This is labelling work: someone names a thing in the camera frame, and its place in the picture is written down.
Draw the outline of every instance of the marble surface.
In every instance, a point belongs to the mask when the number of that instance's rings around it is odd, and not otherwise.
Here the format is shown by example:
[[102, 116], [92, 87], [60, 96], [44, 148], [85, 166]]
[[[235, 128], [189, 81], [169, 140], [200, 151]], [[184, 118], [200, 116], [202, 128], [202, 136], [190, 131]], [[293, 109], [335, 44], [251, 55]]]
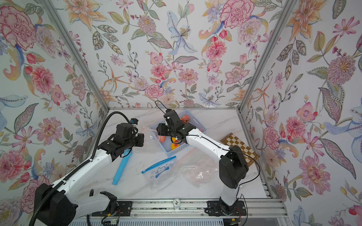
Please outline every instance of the marble surface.
[[[123, 110], [129, 119], [137, 118], [139, 126], [151, 126], [163, 120], [163, 113], [159, 110]], [[206, 135], [219, 141], [230, 132], [246, 143], [243, 129], [240, 125], [236, 110], [190, 110], [190, 112], [207, 128]], [[108, 121], [100, 143], [115, 133], [117, 124], [125, 122], [121, 115], [113, 115]], [[180, 160], [193, 147], [189, 146], [176, 154], [175, 160]], [[156, 162], [164, 160], [167, 155], [159, 146], [145, 144], [144, 148], [134, 150], [118, 184], [112, 185], [114, 175], [119, 167], [121, 158], [116, 159], [112, 164], [99, 171], [79, 192], [79, 196], [89, 195], [90, 189], [95, 194], [101, 191], [108, 191], [118, 199], [216, 199], [222, 192], [223, 183], [218, 175], [213, 177], [211, 182], [195, 187], [191, 185], [182, 175], [178, 175], [174, 181], [162, 189], [151, 189], [141, 171]], [[247, 173], [244, 181], [253, 179], [258, 169], [253, 164]], [[247, 199], [266, 198], [260, 178], [244, 184], [239, 195], [243, 194]]]

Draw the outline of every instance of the wooden chessboard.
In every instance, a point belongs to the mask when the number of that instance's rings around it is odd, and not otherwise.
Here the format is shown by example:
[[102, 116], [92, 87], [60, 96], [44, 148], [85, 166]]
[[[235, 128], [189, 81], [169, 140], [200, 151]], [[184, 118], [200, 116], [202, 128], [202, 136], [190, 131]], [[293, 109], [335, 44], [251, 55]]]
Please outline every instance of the wooden chessboard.
[[[226, 137], [221, 139], [221, 143], [228, 145], [230, 147], [233, 147], [235, 145], [239, 146], [240, 149], [244, 154], [247, 154], [251, 157], [253, 157], [255, 160], [259, 158], [259, 155], [255, 153], [248, 145], [246, 145], [244, 142], [242, 142], [237, 136], [235, 136], [233, 133], [229, 133]], [[244, 155], [244, 158], [248, 164], [248, 166], [251, 166], [251, 164], [254, 163], [254, 160], [248, 156]]]

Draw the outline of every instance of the wall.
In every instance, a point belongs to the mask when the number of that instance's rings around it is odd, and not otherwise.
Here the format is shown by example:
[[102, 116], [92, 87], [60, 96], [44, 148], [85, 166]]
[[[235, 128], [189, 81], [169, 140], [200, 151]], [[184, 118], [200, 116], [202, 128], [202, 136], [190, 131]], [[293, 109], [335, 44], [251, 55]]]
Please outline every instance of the wall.
[[296, 226], [362, 225], [361, 8], [299, 0], [243, 109]]
[[110, 107], [236, 107], [282, 0], [53, 1]]
[[83, 161], [104, 110], [38, 1], [0, 1], [0, 225]]

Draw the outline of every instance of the ziplock bag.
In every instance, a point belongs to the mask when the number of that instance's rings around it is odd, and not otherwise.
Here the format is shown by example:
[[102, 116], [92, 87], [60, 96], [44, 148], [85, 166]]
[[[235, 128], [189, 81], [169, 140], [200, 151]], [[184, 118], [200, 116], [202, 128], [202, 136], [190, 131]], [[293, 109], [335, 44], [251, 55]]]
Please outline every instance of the ziplock bag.
[[174, 159], [176, 156], [162, 160], [142, 171], [151, 189], [168, 185], [176, 179]]
[[209, 183], [219, 174], [219, 165], [205, 152], [193, 148], [177, 162], [177, 171], [190, 184], [198, 188]]
[[139, 133], [144, 134], [143, 147], [133, 147], [132, 150], [139, 154], [155, 154], [157, 151], [161, 151], [160, 145], [157, 139], [157, 131], [150, 129], [146, 125], [142, 125], [139, 128]]

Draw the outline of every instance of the peach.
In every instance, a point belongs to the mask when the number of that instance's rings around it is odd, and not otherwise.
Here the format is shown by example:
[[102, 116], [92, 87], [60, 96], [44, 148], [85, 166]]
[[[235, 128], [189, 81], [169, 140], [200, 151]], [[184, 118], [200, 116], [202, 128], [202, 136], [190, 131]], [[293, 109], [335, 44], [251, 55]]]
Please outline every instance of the peach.
[[184, 123], [189, 123], [189, 122], [190, 122], [190, 116], [188, 116], [188, 115], [182, 116], [182, 121], [183, 121]]
[[179, 144], [171, 144], [171, 150], [178, 148], [180, 145]]

